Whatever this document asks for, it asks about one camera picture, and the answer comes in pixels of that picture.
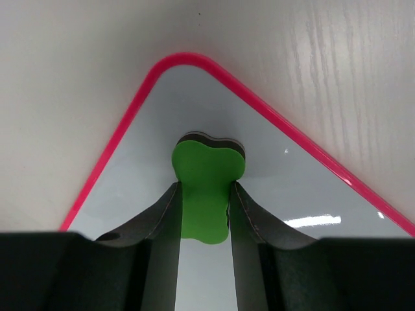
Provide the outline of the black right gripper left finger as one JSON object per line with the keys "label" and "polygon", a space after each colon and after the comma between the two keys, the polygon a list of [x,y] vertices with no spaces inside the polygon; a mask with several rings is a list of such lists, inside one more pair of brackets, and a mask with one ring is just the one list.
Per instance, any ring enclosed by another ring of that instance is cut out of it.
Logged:
{"label": "black right gripper left finger", "polygon": [[182,185],[176,182],[149,208],[96,239],[134,252],[125,310],[174,310],[181,233]]}

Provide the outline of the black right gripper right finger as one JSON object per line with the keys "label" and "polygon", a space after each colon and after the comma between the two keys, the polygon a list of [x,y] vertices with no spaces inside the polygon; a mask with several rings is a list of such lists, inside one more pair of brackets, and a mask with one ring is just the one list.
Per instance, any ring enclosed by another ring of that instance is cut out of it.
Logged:
{"label": "black right gripper right finger", "polygon": [[303,248],[316,240],[290,227],[231,184],[228,207],[237,308],[284,310],[275,251]]}

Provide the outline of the pink framed whiteboard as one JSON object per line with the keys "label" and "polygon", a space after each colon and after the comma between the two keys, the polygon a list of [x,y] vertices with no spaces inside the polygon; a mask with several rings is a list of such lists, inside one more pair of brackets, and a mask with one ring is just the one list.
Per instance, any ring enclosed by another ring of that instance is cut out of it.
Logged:
{"label": "pink framed whiteboard", "polygon": [[239,141],[241,184],[315,238],[407,238],[414,225],[214,61],[181,52],[147,73],[61,225],[94,239],[152,205],[176,179],[172,151],[200,131]]}

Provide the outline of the green whiteboard eraser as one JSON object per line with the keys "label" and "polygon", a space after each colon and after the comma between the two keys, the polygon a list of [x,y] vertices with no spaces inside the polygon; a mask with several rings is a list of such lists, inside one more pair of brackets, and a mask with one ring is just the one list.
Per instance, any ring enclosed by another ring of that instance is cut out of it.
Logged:
{"label": "green whiteboard eraser", "polygon": [[171,161],[182,184],[182,238],[224,242],[231,184],[245,171],[244,146],[235,139],[188,132],[176,143]]}

